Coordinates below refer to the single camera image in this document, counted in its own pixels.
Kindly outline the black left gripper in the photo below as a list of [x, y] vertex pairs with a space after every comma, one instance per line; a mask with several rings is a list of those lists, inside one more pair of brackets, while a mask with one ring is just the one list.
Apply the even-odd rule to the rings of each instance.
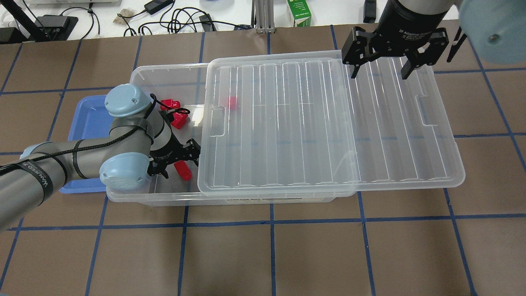
[[186, 144], [179, 142], [174, 134], [160, 148], [150, 148], [150, 163], [148, 165], [149, 176], [163, 176], [169, 179], [166, 168], [177, 161], [191, 161], [195, 166], [199, 166], [201, 146], [195, 139], [189, 139]]

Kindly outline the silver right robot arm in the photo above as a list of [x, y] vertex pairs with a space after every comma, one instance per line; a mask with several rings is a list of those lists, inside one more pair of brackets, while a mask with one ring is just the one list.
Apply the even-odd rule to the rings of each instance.
[[447, 62], [469, 40], [494, 64], [525, 61], [524, 0], [389, 0], [373, 32], [356, 26], [341, 50], [353, 69], [382, 57], [405, 57], [402, 79], [424, 65], [436, 64], [451, 45]]

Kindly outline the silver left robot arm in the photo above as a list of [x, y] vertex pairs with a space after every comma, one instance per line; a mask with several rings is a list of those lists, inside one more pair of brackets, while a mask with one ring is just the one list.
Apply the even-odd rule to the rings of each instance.
[[107, 137], [36, 144], [1, 166], [1, 230], [72, 180], [99, 178], [109, 189], [134, 191], [151, 176], [168, 178], [167, 167], [178, 161], [198, 164], [201, 147], [194, 139], [177, 139], [169, 123], [174, 110], [158, 103], [135, 84], [116, 86], [104, 101], [113, 117]]

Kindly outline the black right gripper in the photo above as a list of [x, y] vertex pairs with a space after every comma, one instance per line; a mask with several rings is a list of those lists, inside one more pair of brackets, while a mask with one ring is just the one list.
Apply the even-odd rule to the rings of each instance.
[[[439, 28], [445, 14], [422, 14], [400, 0], [389, 0], [373, 32], [353, 27], [342, 47], [342, 63], [353, 68], [351, 78], [355, 79], [370, 58], [406, 56], [401, 78], [407, 79], [413, 70], [436, 64], [445, 51], [448, 35], [446, 29]], [[426, 44], [428, 47], [419, 52]]]

